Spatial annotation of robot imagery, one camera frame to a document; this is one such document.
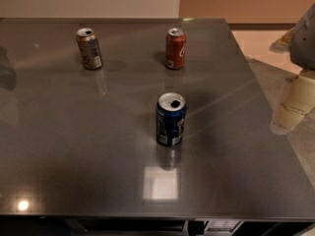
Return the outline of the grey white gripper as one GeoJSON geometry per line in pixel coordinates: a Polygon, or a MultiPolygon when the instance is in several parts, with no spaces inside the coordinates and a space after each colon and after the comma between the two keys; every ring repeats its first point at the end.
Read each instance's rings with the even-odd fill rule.
{"type": "Polygon", "coordinates": [[[289,53],[293,64],[307,70],[284,81],[270,124],[276,135],[293,131],[315,108],[315,4],[294,26],[289,53]]]}

